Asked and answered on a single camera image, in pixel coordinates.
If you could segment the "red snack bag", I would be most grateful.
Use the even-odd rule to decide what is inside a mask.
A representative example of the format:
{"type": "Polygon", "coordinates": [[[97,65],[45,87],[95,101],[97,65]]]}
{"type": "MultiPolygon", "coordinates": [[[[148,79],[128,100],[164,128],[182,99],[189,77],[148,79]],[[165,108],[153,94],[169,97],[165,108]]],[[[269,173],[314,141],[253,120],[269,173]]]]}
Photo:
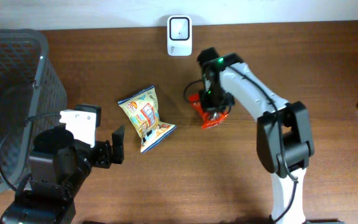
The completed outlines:
{"type": "Polygon", "coordinates": [[[201,107],[200,96],[198,93],[190,95],[188,99],[190,101],[191,106],[198,112],[198,114],[203,119],[203,125],[201,129],[212,128],[223,123],[231,111],[228,110],[223,112],[207,112],[201,107]]]}

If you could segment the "yellow snack bag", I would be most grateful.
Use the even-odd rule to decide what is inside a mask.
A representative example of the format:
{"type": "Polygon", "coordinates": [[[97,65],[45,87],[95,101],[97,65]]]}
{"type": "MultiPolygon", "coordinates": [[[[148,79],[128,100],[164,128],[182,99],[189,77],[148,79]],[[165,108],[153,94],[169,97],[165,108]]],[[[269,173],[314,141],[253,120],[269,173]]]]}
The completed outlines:
{"type": "Polygon", "coordinates": [[[158,98],[153,85],[117,103],[141,138],[141,153],[157,146],[177,128],[175,124],[160,120],[158,98]]]}

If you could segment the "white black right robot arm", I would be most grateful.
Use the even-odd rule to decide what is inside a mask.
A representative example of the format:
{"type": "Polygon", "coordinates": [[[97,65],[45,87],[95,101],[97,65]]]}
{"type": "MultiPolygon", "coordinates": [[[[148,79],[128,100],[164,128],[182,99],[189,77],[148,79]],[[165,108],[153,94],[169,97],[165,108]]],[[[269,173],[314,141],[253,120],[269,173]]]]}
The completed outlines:
{"type": "Polygon", "coordinates": [[[303,181],[314,154],[307,107],[274,93],[235,53],[220,56],[211,47],[201,51],[197,62],[204,88],[192,98],[204,128],[222,123],[239,102],[256,122],[257,155],[271,176],[273,208],[269,222],[307,223],[303,181]]]}

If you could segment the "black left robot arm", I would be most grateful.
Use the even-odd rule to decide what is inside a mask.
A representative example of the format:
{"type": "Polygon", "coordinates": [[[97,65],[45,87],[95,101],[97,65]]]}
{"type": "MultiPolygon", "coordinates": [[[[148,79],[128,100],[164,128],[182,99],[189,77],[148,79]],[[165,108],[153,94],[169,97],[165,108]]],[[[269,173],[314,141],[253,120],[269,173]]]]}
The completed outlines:
{"type": "Polygon", "coordinates": [[[125,127],[110,140],[97,141],[101,107],[81,104],[56,113],[60,124],[36,135],[29,156],[30,173],[14,191],[0,223],[71,223],[74,198],[94,167],[108,169],[124,161],[125,127]]]}

